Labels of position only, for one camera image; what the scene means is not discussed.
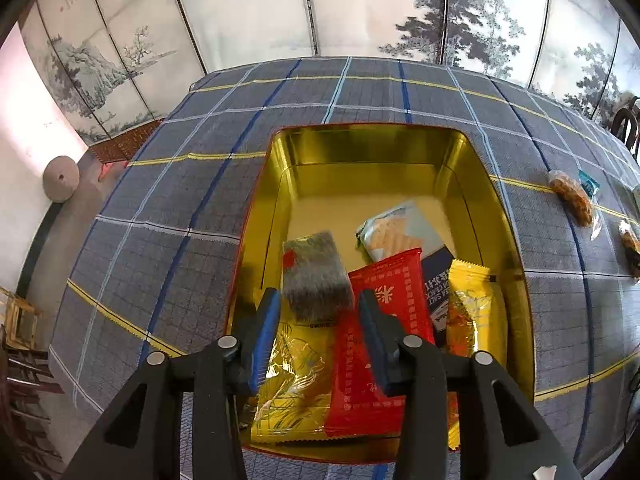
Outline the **red plastic stool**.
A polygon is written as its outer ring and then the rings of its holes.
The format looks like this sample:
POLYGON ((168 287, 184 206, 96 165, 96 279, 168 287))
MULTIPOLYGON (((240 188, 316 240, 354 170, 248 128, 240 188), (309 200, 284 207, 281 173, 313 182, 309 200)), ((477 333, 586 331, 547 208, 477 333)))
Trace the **red plastic stool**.
POLYGON ((107 179, 117 180, 127 167, 128 162, 126 160, 119 160, 118 162, 104 162, 101 165, 98 181, 104 182, 107 179))

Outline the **dark wooden chair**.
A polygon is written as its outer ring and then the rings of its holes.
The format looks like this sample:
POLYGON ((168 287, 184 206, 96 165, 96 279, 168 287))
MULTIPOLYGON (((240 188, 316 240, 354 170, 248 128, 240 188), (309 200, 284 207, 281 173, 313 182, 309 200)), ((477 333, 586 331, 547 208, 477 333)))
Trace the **dark wooden chair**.
POLYGON ((620 140, 630 154, 639 156, 639 97, 624 92, 614 105, 613 117, 608 127, 610 133, 620 140))

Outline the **peanut snack clear bag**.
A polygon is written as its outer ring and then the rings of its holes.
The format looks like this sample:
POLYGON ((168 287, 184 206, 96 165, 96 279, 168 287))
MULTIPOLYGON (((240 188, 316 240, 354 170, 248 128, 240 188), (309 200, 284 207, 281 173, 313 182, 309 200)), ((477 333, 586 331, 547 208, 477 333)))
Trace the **peanut snack clear bag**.
POLYGON ((574 179, 561 170, 551 170, 548 173, 548 183, 553 192, 567 206, 578 226, 590 228, 590 240, 595 240, 602 230, 600 211, 597 210, 598 195, 590 200, 579 178, 574 179))

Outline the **green tissue pack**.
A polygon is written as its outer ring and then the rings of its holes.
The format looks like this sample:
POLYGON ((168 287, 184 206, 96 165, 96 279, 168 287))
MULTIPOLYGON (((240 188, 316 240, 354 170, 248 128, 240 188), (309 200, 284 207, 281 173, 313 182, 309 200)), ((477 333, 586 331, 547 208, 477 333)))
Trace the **green tissue pack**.
POLYGON ((640 185, 636 185, 632 189, 632 196, 634 196, 634 202, 636 203, 638 210, 640 210, 640 185))

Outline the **plaid blue tablecloth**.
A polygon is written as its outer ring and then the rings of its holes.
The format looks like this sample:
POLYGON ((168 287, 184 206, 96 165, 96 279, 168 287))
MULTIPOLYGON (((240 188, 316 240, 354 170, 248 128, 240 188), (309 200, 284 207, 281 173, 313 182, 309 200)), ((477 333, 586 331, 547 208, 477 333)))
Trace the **plaid blue tablecloth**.
POLYGON ((639 286, 618 228, 638 162, 574 110, 466 70, 382 58, 250 64, 194 82, 107 196, 49 361, 93 424, 153 351, 187 356, 281 283, 283 244, 413 202, 506 303, 506 369, 582 474, 624 445, 639 286))

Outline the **round stone disc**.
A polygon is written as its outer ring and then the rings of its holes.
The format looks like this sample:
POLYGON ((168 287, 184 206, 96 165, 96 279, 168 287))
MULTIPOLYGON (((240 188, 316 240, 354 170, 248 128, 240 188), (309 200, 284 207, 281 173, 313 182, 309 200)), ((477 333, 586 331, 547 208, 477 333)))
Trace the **round stone disc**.
POLYGON ((64 155, 51 159, 42 174, 43 192, 56 204, 69 200, 76 192, 79 181, 77 162, 64 155))

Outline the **painted folding screen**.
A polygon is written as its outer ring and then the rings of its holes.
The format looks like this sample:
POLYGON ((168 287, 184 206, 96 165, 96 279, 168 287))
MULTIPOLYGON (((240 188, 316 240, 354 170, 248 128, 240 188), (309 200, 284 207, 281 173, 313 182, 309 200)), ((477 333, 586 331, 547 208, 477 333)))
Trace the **painted folding screen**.
POLYGON ((447 64, 607 125, 639 93, 639 46, 608 0, 34 0, 20 21, 87 143, 166 116, 214 70, 302 56, 447 64))

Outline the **blue candy wrapper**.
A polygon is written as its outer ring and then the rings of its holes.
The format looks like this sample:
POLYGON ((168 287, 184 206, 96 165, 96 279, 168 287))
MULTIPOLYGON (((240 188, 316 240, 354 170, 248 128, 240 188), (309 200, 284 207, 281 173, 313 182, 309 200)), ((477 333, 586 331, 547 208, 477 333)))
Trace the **blue candy wrapper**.
POLYGON ((590 200, 594 200, 600 191, 600 183, 593 179, 584 170, 578 171, 579 183, 582 189, 585 191, 590 200))

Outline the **yellow packet silver strip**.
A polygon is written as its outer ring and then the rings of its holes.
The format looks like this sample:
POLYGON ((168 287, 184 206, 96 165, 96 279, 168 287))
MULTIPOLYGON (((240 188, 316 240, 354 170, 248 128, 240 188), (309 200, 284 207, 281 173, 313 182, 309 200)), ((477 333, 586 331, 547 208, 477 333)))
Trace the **yellow packet silver strip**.
POLYGON ((487 351, 506 365, 506 304, 497 278, 486 266, 458 259, 451 263, 446 351, 466 358, 487 351))

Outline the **yellow Wanjiyuan snack pouch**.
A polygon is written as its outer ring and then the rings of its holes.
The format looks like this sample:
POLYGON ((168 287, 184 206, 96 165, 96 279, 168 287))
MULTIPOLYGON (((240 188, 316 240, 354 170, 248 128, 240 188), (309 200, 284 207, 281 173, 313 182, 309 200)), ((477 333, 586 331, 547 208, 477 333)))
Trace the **yellow Wanjiyuan snack pouch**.
POLYGON ((250 440, 259 444, 323 441, 333 380, 334 327, 279 324, 257 393, 250 440))

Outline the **red gold toffee tin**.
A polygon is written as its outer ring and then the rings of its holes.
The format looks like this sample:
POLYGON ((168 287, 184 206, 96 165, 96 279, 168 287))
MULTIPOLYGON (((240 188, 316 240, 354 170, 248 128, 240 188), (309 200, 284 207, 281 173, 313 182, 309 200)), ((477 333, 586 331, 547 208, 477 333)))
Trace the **red gold toffee tin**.
MULTIPOLYGON (((482 315, 477 347, 526 396, 535 358, 522 259, 497 183, 463 132, 409 124, 331 124, 276 132, 256 181, 234 272, 228 324, 239 328, 262 292, 280 284, 288 240, 330 232, 349 271, 420 248, 426 315, 446 339, 452 260, 486 266, 499 305, 482 315)), ((296 460, 388 460, 393 434, 340 434, 331 416, 333 330, 284 309, 266 379, 243 416, 242 443, 296 460)))

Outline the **red snack packet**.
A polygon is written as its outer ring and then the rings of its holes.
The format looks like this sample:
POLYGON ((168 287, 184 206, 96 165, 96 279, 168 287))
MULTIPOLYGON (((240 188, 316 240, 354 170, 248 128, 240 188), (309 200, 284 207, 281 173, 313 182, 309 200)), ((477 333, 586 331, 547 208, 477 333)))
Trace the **red snack packet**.
POLYGON ((349 273, 355 307, 335 327, 330 438, 388 436, 401 430, 407 369, 400 343, 408 335, 434 340, 420 248, 349 273))

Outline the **grey sesame cake packet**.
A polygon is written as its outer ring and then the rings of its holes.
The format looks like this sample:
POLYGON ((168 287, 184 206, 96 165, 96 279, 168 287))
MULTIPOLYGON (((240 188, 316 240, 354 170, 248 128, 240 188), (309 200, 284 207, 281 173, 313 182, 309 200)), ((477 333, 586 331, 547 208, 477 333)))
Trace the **grey sesame cake packet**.
POLYGON ((282 294, 299 323, 333 323, 354 307, 354 293, 329 231, 283 243, 282 294))

